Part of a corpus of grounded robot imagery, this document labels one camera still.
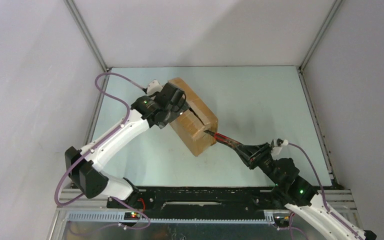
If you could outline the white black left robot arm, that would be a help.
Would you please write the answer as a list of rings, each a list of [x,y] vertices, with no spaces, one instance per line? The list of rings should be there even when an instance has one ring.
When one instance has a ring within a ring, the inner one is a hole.
[[[172,83],[146,90],[146,95],[127,106],[126,116],[102,136],[80,149],[65,151],[68,177],[86,198],[106,195],[117,198],[125,208],[136,206],[134,184],[125,177],[105,175],[104,167],[134,138],[153,126],[164,128],[190,108],[185,91]]]

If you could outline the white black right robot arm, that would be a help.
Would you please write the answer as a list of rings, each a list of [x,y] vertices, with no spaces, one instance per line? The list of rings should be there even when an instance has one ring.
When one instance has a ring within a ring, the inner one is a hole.
[[[272,143],[245,145],[228,140],[242,162],[251,170],[259,168],[274,184],[271,204],[277,209],[288,209],[314,227],[327,240],[375,240],[377,235],[364,230],[339,214],[326,199],[322,186],[315,187],[300,176],[292,158],[274,159],[287,140],[278,139]]]

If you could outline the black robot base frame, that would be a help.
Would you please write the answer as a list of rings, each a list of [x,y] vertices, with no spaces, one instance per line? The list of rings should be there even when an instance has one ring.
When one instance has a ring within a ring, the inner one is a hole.
[[[162,187],[135,189],[126,200],[109,196],[106,208],[122,212],[119,218],[132,226],[140,219],[127,205],[144,212],[142,220],[153,222],[256,222],[274,219],[270,211],[282,211],[287,203],[310,207],[319,186],[302,179],[288,190],[274,187]]]

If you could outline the red black utility knife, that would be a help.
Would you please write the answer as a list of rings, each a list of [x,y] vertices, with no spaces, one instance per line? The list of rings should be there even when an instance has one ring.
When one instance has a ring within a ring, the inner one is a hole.
[[[205,130],[204,131],[206,134],[212,136],[216,142],[220,143],[220,144],[223,144],[231,149],[235,149],[237,148],[238,146],[242,145],[242,143],[240,143],[239,141],[236,141],[230,137],[227,137],[221,133],[218,133],[218,132],[213,132],[213,131],[210,131],[210,130]]]

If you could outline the brown cardboard express box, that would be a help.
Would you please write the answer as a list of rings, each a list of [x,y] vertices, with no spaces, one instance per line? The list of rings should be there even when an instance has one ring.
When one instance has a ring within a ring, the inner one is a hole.
[[[199,156],[216,143],[216,140],[205,131],[218,131],[218,118],[197,95],[197,93],[181,78],[168,81],[185,92],[189,109],[170,123],[172,129],[180,137],[189,151]]]

